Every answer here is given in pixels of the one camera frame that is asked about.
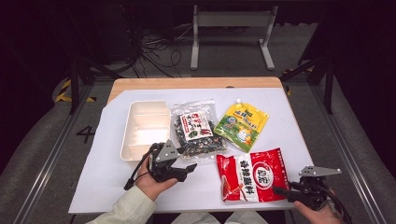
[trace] gray carpet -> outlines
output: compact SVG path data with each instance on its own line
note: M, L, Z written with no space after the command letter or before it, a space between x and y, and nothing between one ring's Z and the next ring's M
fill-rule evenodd
M274 60L275 71L268 71L265 67L257 43L261 33L259 29L247 29L238 35L219 29L203 31L200 37L201 50L197 71L190 70L191 41L189 39L157 52L158 57L151 56L158 63L172 65L181 55L176 69L158 65L164 72L175 77L280 77L285 69L296 66L315 28L315 24L274 28L269 50ZM121 64L112 64L109 67L117 66ZM136 64L136 69L141 76L163 77L158 69L143 60L142 63ZM132 69L121 74L125 77L136 77ZM315 97L315 88L304 82L305 77L306 75L302 74L285 84L290 86L290 105L315 165L343 170L341 175L329 178L329 185L344 203L354 223L396 223L396 216L390 211L396 202L394 197L388 197L396 189L396 181L377 157L342 91L338 85L334 86L332 117L336 120L348 149L361 169L365 184L382 212L384 219L378 221L372 221L371 213L368 212L370 206L367 206L362 199L364 197L357 191L353 172L348 170L343 160L340 144L329 126L328 115L322 112L322 102ZM58 87L54 87L54 94L59 92L62 85L63 83L60 83ZM85 136L77 133L87 127L92 127L92 132L95 132L111 85L110 78L97 76L97 81L89 91L89 96L96 97L96 102L82 105L74 125L70 127L65 138L59 160L49 172L44 190L32 205L32 212L27 218L28 223L69 223L72 218L73 223L85 223L97 216L94 214L73 217L67 214L67 211L93 140L93 136L89 136L84 143ZM7 169L0 176L0 223L12 223L19 213L37 175L59 140L59 134L70 119L69 109L68 102L56 103L55 107L26 135ZM292 213L296 223L308 223L298 212L292 211ZM287 211L285 215L287 223L292 223L290 213Z

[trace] white tabletop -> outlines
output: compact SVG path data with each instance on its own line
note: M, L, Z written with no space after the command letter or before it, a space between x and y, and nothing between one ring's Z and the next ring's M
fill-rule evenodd
M299 181L299 171L313 165L283 88L170 89L124 91L102 112L91 152L69 208L71 214L103 213L125 192L135 164L120 157L129 107L135 101L164 100L168 107L188 101L214 99L218 121L236 99L269 114L265 127L250 152L280 147L289 181ZM242 155L229 144L229 155ZM199 162L187 179L163 192L156 200L157 213L186 211L235 211L291 209L286 200L271 203L224 202L216 161Z

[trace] white plastic container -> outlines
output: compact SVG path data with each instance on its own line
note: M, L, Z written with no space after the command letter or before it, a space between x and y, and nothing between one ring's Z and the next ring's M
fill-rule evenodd
M165 101L133 102L129 109L120 156L124 161L141 161L153 143L170 136L171 114Z

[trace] plastic bag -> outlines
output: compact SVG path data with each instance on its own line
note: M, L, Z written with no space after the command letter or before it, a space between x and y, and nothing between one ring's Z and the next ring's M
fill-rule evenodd
M267 113L237 100L236 104L228 108L214 132L249 152L268 119Z
M271 202L285 199L272 186L290 189L280 148L245 154L239 158L217 156L222 200Z
M214 100L187 102L169 110L185 160L215 159L228 149L224 138L213 132L217 124Z

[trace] white table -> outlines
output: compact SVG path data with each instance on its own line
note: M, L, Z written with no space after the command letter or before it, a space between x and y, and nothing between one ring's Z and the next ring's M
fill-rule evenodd
M165 100L167 106L172 106L187 101L214 99L217 117L220 120L228 106L239 98L270 115L251 152L280 147L289 181L298 181L299 171L306 165L313 165L287 96L277 78L164 78L163 80L160 78L150 80L149 78L146 81L138 79L121 82L118 86L124 89L127 89L128 82L135 85L132 89L157 89L158 85L163 85L164 89L122 91L113 88L110 94L111 101L103 109L91 152L78 181L78 187L69 208L71 214L109 211L113 203L124 193L123 187L131 176L135 164L123 161L120 158L120 149L129 106L134 101ZM139 85L140 82L146 82L147 85L144 85L146 87ZM230 85L235 87L264 86L264 88L214 88ZM180 88L203 86L212 89L169 89L177 86ZM237 156L244 153L234 146L229 145L229 147L228 155ZM215 161L199 163L195 171L188 174L185 182L177 183L162 193L156 203L158 204L157 213L292 208L292 204L286 200L272 203L224 202L221 199L219 172Z

